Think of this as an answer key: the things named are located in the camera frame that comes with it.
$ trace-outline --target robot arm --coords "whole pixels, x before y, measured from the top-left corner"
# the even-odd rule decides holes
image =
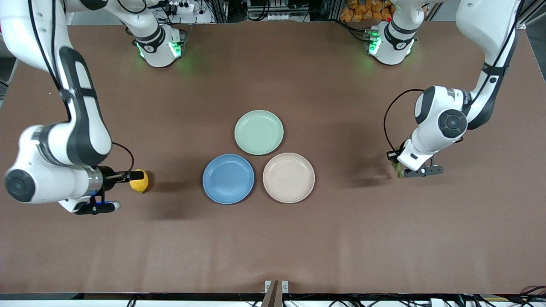
[[[422,171],[435,153],[458,141],[468,129],[476,129],[489,120],[517,42],[519,4],[519,0],[461,1],[457,26],[485,53],[478,84],[471,92],[443,86],[426,89],[415,107],[419,126],[400,151],[390,153],[391,160],[412,171]]]
[[[368,52],[387,65],[401,63],[410,54],[415,34],[425,19],[424,2],[438,3],[445,0],[391,0],[396,11],[390,21],[382,21],[372,30],[379,34],[370,44]]]
[[[102,0],[77,2],[80,6],[106,4]],[[78,3],[69,1],[67,5]],[[16,161],[5,175],[6,190],[20,202],[59,202],[76,214],[115,211],[119,202],[106,202],[104,192],[118,182],[142,179],[143,174],[116,173],[98,166],[109,154],[112,142],[85,60],[68,38],[61,1],[4,0],[0,21],[8,49],[23,62],[50,72],[68,113],[66,122],[35,125],[23,131]],[[142,33],[149,28],[159,35],[164,33],[157,31],[155,19],[141,21],[141,25],[127,23],[137,33],[137,26]],[[156,36],[148,38],[160,40]],[[161,46],[163,42],[149,53],[156,53]],[[101,196],[102,201],[97,202],[95,196]]]

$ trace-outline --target metal frame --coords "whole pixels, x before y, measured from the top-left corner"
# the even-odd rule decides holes
[[[425,21],[432,20],[436,16],[436,13],[438,13],[442,5],[443,2],[434,4],[430,9],[429,14],[426,16]]]
[[[518,18],[518,29],[525,29],[526,23],[532,23],[536,21],[537,19],[540,19],[544,16],[544,14],[540,14],[539,16],[534,16],[536,12],[538,12],[544,5],[546,5],[546,0],[534,0],[529,6],[527,6],[522,12],[521,15]]]
[[[228,11],[228,3],[224,0],[206,0],[209,1],[213,14],[214,19],[216,20],[216,23],[226,23],[228,22],[228,15],[226,12]]]
[[[345,8],[346,1],[345,0],[326,0],[330,3],[330,14],[328,15],[328,19],[339,19],[341,15],[341,11]]]
[[[44,293],[39,299],[34,300],[22,300],[22,299],[13,299],[13,300],[0,300],[0,305],[2,307],[58,307],[58,306],[71,306],[71,307],[126,307],[128,298],[117,298],[117,299],[61,299],[61,300],[47,300],[47,295],[55,295],[55,293]],[[335,303],[332,305],[331,300],[292,300],[287,298],[285,304],[287,307],[343,307],[352,306],[349,301],[342,300],[343,303]],[[136,300],[136,306],[140,307],[269,307],[270,305],[266,302],[254,302],[249,300],[233,300],[227,302],[225,300],[156,300],[156,299],[139,299]],[[432,298],[430,300],[417,300],[411,301],[411,303],[398,302],[398,301],[373,301],[373,300],[362,300],[362,304],[369,306],[374,304],[375,307],[408,307],[408,305],[413,306],[413,303],[416,304],[429,304],[430,307],[447,307],[448,305],[441,299]],[[450,300],[447,301],[450,306],[458,306],[457,302]],[[512,302],[498,302],[495,300],[489,300],[489,303],[494,307],[519,307],[520,304],[514,304]],[[475,303],[472,301],[467,301],[465,307],[489,307],[490,305],[485,302],[480,302],[479,305],[475,306]],[[534,307],[546,307],[546,302],[533,302]]]
[[[307,16],[309,12],[309,6],[308,5],[302,5],[298,8],[289,8],[288,7],[288,1],[289,0],[269,0],[269,12],[268,16],[271,15],[289,15],[289,16]],[[246,6],[247,6],[247,15],[252,19],[257,19],[260,17],[264,12],[264,2],[259,2],[259,5],[256,5],[256,2],[254,5],[252,4],[251,0],[246,0]]]

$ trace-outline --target lemon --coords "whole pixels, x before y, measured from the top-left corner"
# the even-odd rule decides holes
[[[146,174],[145,171],[139,169],[136,169],[135,171],[141,171],[144,173],[144,178],[140,180],[131,180],[129,181],[129,184],[131,185],[131,188],[140,194],[143,194],[144,191],[148,188],[148,174]]]

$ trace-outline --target black strap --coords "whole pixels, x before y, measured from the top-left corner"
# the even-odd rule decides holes
[[[157,51],[157,48],[163,44],[165,41],[165,29],[163,27],[158,27],[159,29],[159,36],[152,40],[151,42],[141,42],[138,37],[136,37],[136,40],[138,41],[139,46],[144,49],[144,51],[148,52],[149,54],[152,54]]]
[[[38,141],[38,152],[40,153],[42,158],[44,158],[44,160],[48,161],[53,165],[67,166],[66,164],[61,163],[61,161],[57,160],[57,158],[55,158],[49,148],[49,132],[55,125],[56,123],[45,125],[40,130],[35,131],[32,135],[32,140]]]
[[[140,36],[136,36],[136,35],[133,35],[133,36],[139,42],[147,42],[147,41],[153,40],[155,37],[157,37],[159,35],[159,33],[161,32],[161,29],[162,29],[161,26],[158,24],[157,29],[151,35],[144,36],[144,37],[140,37]]]
[[[411,36],[410,38],[408,39],[398,39],[396,37],[394,37],[392,34],[390,34],[389,32],[389,26],[392,22],[388,23],[387,26],[385,27],[385,33],[384,33],[384,36],[385,36],[385,39],[393,46],[393,48],[395,50],[402,50],[404,49],[409,43],[411,43],[411,41],[413,40],[413,38],[415,36]]]
[[[509,67],[510,66],[493,67],[483,62],[482,71],[485,72],[488,76],[504,76],[506,73],[508,73]]]
[[[394,23],[394,19],[392,19],[389,23],[390,25],[393,25],[393,29],[396,30],[397,32],[400,32],[402,34],[413,34],[415,32],[417,32],[417,29],[413,29],[413,30],[407,30],[407,29],[402,29],[401,27],[397,26],[395,23]]]

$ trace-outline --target brown tabletop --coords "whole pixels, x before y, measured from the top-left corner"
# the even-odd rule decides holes
[[[123,27],[71,27],[104,121],[151,192],[107,193],[120,211],[76,216],[58,204],[20,204],[0,192],[1,292],[254,292],[289,280],[291,292],[519,293],[546,284],[546,85],[524,32],[495,113],[443,150],[441,176],[397,179],[385,157],[387,105],[409,88],[471,90],[483,53],[455,23],[423,24],[401,65],[368,57],[342,27],[264,22],[195,26],[186,57],[152,68]],[[19,66],[0,111],[1,167],[24,128],[66,120],[45,72]],[[416,93],[392,109],[399,144],[413,131]],[[281,146],[251,156],[238,118],[272,111]],[[317,181],[298,204],[271,199],[267,161],[296,152]],[[256,171],[250,196],[218,205],[201,189],[214,157],[235,153]],[[114,148],[104,164],[130,160]]]

